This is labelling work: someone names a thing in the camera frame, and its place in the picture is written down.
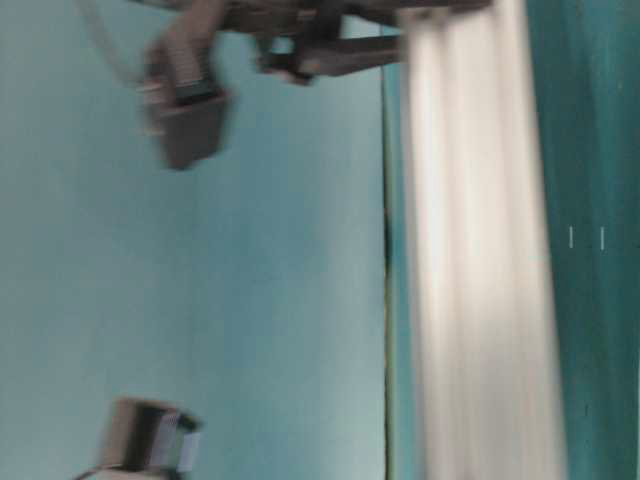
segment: cable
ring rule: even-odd
[[[113,74],[128,87],[140,87],[142,84],[141,75],[134,73],[122,58],[104,24],[100,10],[95,2],[93,0],[76,0],[76,6],[87,25],[87,30],[93,43]]]
[[[73,480],[84,480],[85,478],[89,478],[89,477],[95,475],[100,470],[102,470],[102,468],[100,468],[100,467],[91,468],[91,469],[87,470],[86,472],[83,472],[80,475],[78,475],[76,477],[73,477]]]

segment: white pipe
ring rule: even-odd
[[[565,478],[522,0],[406,15],[412,310],[429,480]]]

